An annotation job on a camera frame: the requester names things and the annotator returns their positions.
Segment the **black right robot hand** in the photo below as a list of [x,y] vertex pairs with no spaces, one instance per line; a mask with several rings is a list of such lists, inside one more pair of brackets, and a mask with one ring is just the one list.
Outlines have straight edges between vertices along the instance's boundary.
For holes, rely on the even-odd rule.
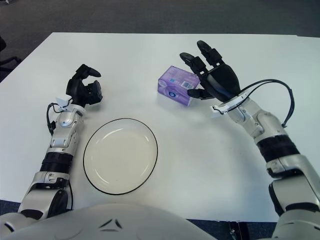
[[200,100],[216,98],[221,102],[227,102],[238,95],[241,91],[238,77],[223,61],[219,52],[202,40],[197,42],[197,46],[212,69],[208,70],[198,56],[186,52],[179,54],[184,63],[197,75],[202,86],[202,89],[189,89],[188,96]]

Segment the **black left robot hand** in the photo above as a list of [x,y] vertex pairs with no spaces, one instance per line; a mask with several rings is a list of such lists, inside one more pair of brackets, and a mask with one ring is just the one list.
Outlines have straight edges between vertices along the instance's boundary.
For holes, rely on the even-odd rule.
[[103,99],[101,85],[97,80],[88,85],[83,84],[83,80],[89,76],[99,78],[101,74],[97,70],[82,64],[68,81],[66,94],[71,96],[72,104],[85,108],[86,105],[100,103]]

